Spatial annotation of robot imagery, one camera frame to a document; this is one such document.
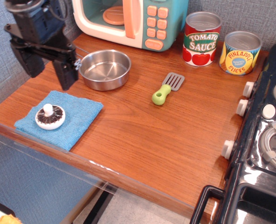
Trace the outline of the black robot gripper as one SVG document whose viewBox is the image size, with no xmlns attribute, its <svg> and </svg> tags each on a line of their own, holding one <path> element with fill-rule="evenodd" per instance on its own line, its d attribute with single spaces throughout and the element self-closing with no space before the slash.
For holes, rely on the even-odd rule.
<svg viewBox="0 0 276 224">
<path fill-rule="evenodd" d="M 15 20 L 14 24 L 5 25 L 4 30 L 10 34 L 10 46 L 26 73 L 35 78 L 45 69 L 41 57 L 52 60 L 62 89 L 69 90 L 79 76 L 74 65 L 67 62 L 76 59 L 75 46 L 63 34 L 69 15 L 68 2 L 6 0 L 4 4 Z"/>
</svg>

